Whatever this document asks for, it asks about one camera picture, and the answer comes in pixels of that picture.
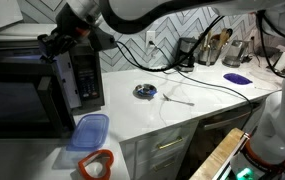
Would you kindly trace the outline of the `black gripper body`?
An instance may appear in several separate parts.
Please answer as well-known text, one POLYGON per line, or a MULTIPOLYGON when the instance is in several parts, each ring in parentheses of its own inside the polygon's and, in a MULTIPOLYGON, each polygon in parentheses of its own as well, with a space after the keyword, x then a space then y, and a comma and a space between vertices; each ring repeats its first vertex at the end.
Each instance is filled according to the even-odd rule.
POLYGON ((43 60, 52 62, 56 56, 64 54, 80 43, 88 43, 94 52, 116 47, 113 35, 86 23, 73 12, 59 14, 56 22, 57 27, 50 34, 41 34, 37 37, 43 60))

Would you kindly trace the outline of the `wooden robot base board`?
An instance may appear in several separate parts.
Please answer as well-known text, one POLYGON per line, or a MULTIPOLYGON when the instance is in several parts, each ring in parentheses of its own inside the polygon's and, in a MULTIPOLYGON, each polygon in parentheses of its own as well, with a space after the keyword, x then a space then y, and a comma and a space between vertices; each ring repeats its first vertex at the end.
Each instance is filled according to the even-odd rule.
POLYGON ((221 180, 241 144, 244 132, 234 128, 220 142, 189 180, 221 180))

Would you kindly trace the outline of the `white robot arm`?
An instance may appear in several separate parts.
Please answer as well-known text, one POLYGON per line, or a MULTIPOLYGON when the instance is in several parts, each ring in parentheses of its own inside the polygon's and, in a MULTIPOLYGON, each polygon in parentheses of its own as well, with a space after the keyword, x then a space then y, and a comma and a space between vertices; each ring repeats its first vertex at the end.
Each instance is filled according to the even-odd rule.
MULTIPOLYGON (((97 51, 112 49, 112 36, 99 29, 104 20, 113 30, 134 34, 160 17, 209 6, 220 17, 254 13, 262 35, 285 38, 285 0, 68 0, 56 17, 57 27, 38 37, 48 59, 88 38, 97 51)), ((256 132, 231 160, 238 180, 274 180, 285 174, 285 74, 282 90, 269 95, 256 132)))

